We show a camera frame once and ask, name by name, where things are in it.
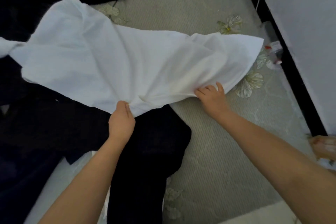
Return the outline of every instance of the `white towel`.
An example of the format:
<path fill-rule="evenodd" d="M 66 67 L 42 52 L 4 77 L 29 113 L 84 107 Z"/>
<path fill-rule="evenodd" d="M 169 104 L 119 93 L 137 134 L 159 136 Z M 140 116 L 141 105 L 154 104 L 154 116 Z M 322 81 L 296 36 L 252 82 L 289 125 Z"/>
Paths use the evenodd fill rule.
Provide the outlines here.
<path fill-rule="evenodd" d="M 139 30 L 114 25 L 79 0 L 63 0 L 27 43 L 0 44 L 0 56 L 9 51 L 27 81 L 109 113 L 125 100 L 138 116 L 216 81 L 228 92 L 251 68 L 263 39 Z"/>

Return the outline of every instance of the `beige carpet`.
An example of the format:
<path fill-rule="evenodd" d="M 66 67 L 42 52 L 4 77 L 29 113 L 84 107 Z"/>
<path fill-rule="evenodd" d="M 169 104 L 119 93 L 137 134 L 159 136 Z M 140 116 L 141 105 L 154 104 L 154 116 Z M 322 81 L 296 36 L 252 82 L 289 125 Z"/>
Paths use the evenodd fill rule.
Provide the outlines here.
<path fill-rule="evenodd" d="M 243 34 L 262 34 L 250 0 L 126 0 L 115 6 L 126 26 L 139 29 L 209 34 L 217 31 L 217 20 L 239 14 Z M 250 98 L 228 93 L 233 110 L 312 155 L 283 74 L 265 65 L 258 72 L 264 85 Z M 192 139 L 181 169 L 168 182 L 164 223 L 215 224 L 280 200 L 235 141 L 204 114 L 197 99 L 172 107 L 191 127 Z"/>

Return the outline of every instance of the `clothing pile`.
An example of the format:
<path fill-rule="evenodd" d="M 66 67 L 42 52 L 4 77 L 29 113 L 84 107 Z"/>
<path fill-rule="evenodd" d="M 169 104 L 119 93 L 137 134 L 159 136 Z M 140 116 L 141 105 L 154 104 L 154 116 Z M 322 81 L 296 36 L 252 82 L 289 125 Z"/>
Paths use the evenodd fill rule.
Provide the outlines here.
<path fill-rule="evenodd" d="M 0 37 L 28 41 L 58 1 L 0 0 Z M 21 68 L 10 56 L 0 59 L 0 105 L 9 105 L 0 112 L 0 222 L 11 224 L 24 222 L 63 156 L 73 163 L 102 146 L 110 117 L 25 81 Z M 190 128 L 168 105 L 136 118 L 111 183 L 108 223 L 162 222 L 166 178 L 179 169 L 190 137 Z"/>
<path fill-rule="evenodd" d="M 63 156 L 72 164 L 102 146 L 119 100 L 129 103 L 136 126 L 111 182 L 107 222 L 161 223 L 166 179 L 191 138 L 167 104 L 216 81 L 231 90 L 263 44 L 246 35 L 114 25 L 89 6 L 108 1 L 0 0 L 0 105 L 9 105 L 0 143 L 16 152 L 0 152 L 2 223 L 24 221 Z M 25 210 L 13 214 L 18 209 Z"/>

